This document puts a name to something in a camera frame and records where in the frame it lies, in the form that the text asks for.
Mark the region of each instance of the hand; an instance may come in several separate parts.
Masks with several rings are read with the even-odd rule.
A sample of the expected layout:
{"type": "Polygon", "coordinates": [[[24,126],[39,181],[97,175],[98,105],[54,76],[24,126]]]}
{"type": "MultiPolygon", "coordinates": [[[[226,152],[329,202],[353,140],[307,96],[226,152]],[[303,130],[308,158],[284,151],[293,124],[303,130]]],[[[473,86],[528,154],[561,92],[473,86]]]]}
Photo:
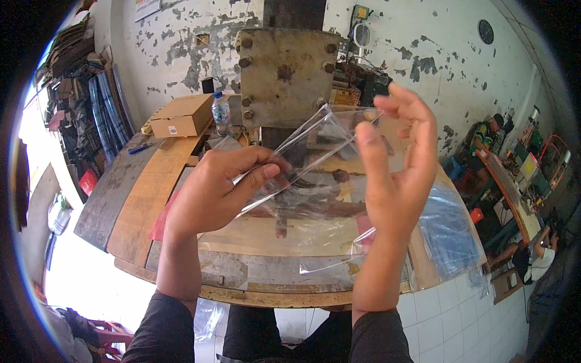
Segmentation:
{"type": "Polygon", "coordinates": [[[388,151],[370,123],[356,127],[357,145],[367,173],[365,203],[371,224],[378,233],[408,242],[436,175],[436,117],[415,93],[393,82],[389,93],[376,96],[374,103],[407,126],[398,130],[400,139],[410,139],[403,171],[389,172],[388,151]]]}
{"type": "Polygon", "coordinates": [[[164,236],[187,238],[230,223],[250,197],[281,169],[276,164],[265,164],[249,172],[236,186],[232,179],[265,161],[271,153],[259,146],[206,152],[168,212],[164,236]]]}

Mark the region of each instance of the rusty metal plate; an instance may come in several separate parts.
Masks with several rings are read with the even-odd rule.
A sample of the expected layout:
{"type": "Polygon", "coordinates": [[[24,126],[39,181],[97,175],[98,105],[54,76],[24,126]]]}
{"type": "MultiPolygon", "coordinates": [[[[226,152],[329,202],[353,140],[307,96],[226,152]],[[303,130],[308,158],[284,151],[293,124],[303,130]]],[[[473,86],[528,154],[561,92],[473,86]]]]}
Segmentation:
{"type": "Polygon", "coordinates": [[[244,126],[296,128],[329,99],[341,37],[322,31],[241,31],[244,126]]]}

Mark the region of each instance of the white tile floor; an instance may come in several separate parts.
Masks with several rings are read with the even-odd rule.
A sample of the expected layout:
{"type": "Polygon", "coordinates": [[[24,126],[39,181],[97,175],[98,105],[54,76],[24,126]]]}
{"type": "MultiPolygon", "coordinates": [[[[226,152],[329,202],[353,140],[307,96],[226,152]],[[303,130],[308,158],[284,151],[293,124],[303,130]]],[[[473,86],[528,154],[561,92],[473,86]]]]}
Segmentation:
{"type": "MultiPolygon", "coordinates": [[[[54,306],[71,307],[90,319],[112,320],[136,330],[155,286],[113,266],[113,256],[73,233],[79,211],[56,242],[52,269],[46,275],[46,297],[54,306]]],[[[528,341],[525,292],[519,290],[493,306],[493,296],[480,299],[468,275],[438,287],[400,296],[397,310],[414,362],[505,363],[524,353],[528,341]]],[[[305,339],[329,315],[322,309],[275,309],[281,336],[305,339]]],[[[216,334],[196,343],[196,362],[216,362],[222,352],[227,310],[216,334]]]]}

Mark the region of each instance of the man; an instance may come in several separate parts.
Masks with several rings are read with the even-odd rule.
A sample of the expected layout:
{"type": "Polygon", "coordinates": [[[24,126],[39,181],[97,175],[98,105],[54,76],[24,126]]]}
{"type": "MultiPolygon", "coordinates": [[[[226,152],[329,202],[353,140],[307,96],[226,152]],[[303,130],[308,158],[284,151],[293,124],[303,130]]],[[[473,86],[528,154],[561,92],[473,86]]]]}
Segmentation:
{"type": "MultiPolygon", "coordinates": [[[[436,119],[411,91],[395,83],[375,106],[406,129],[410,138],[404,170],[389,172],[388,151],[368,122],[356,128],[367,172],[366,208],[376,238],[357,275],[352,311],[332,313],[294,350],[281,345],[272,309],[232,306],[224,338],[226,362],[411,362],[396,310],[400,272],[411,231],[436,174],[436,119]]],[[[246,201],[284,164],[265,164],[234,186],[232,179],[268,159],[258,146],[233,152],[211,150],[188,177],[168,212],[157,270],[157,291],[124,362],[193,362],[193,316],[202,286],[197,233],[226,226],[246,201]]]]}
{"type": "Polygon", "coordinates": [[[498,257],[489,262],[489,267],[492,269],[494,265],[512,257],[511,262],[517,268],[517,273],[525,285],[537,281],[547,272],[557,252],[559,241],[557,232],[553,233],[548,245],[544,242],[550,230],[551,228],[546,226],[542,232],[537,233],[528,246],[525,246],[522,240],[518,244],[511,243],[498,257]]]}
{"type": "Polygon", "coordinates": [[[500,132],[504,126],[504,119],[501,114],[495,114],[490,122],[479,123],[474,129],[474,134],[470,141],[469,156],[467,167],[476,172],[478,180],[473,182],[473,188],[470,194],[477,194],[490,179],[490,173],[476,155],[480,150],[488,150],[494,146],[494,142],[502,144],[504,142],[504,137],[499,140],[496,137],[496,133],[500,132]]]}

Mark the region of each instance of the white shirt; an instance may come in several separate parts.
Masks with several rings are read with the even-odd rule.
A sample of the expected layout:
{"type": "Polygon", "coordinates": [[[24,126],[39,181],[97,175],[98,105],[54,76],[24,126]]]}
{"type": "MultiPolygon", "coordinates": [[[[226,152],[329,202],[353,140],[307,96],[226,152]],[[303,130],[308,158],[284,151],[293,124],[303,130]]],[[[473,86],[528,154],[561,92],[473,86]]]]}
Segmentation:
{"type": "Polygon", "coordinates": [[[536,253],[533,253],[536,258],[529,259],[530,266],[526,270],[525,279],[524,281],[528,281],[529,278],[532,281],[537,281],[540,279],[545,272],[547,272],[548,267],[553,263],[555,259],[555,251],[545,248],[543,258],[537,256],[536,253]]]}

